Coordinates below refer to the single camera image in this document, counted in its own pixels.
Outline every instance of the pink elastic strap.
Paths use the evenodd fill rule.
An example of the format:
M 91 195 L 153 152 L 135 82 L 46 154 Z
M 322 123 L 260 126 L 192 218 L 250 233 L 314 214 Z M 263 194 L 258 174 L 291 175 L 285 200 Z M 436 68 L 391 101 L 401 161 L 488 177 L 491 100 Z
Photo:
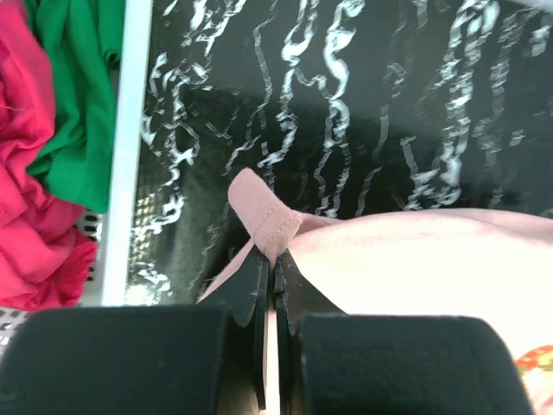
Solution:
M 244 224 L 251 240 L 232 259 L 202 294 L 201 301 L 221 286 L 244 262 L 255 245 L 267 257 L 270 268 L 300 233 L 335 223 L 337 220 L 302 214 L 290 209 L 270 191 L 252 170 L 244 169 L 232 181 L 228 191 L 232 208 Z

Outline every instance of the green shirt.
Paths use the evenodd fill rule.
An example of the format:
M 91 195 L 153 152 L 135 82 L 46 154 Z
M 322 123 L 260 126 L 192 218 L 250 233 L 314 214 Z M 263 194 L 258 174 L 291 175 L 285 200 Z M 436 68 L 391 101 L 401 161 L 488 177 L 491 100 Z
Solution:
M 55 135 L 29 166 L 53 195 L 107 211 L 124 0 L 25 0 L 29 26 L 52 61 Z

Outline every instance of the black and white patterned surface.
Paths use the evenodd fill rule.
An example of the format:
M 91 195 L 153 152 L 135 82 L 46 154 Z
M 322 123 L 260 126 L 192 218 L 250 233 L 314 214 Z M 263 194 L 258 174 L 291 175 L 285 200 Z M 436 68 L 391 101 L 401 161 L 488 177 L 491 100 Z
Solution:
M 552 25 L 500 0 L 155 0 L 127 302 L 193 302 L 247 240 L 246 166 L 331 217 L 553 216 Z

